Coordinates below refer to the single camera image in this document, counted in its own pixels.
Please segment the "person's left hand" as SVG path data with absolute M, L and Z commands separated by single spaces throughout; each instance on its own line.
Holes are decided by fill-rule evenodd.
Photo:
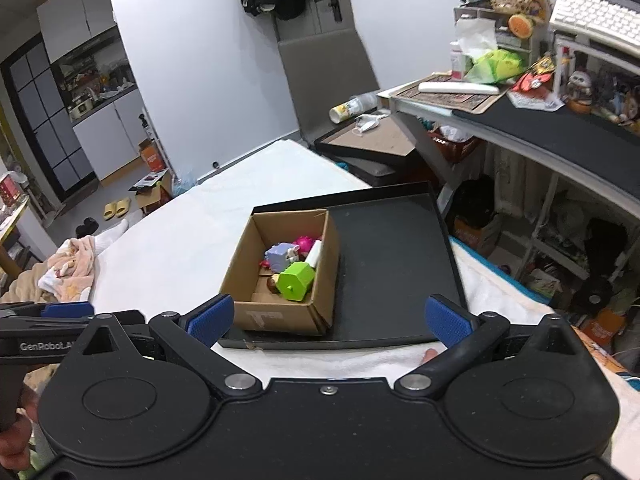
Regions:
M 25 415 L 16 414 L 14 424 L 0 434 L 0 460 L 4 469 L 23 471 L 30 467 L 28 442 L 32 436 L 32 425 L 38 422 L 38 402 L 38 393 L 24 384 L 18 407 L 25 411 Z

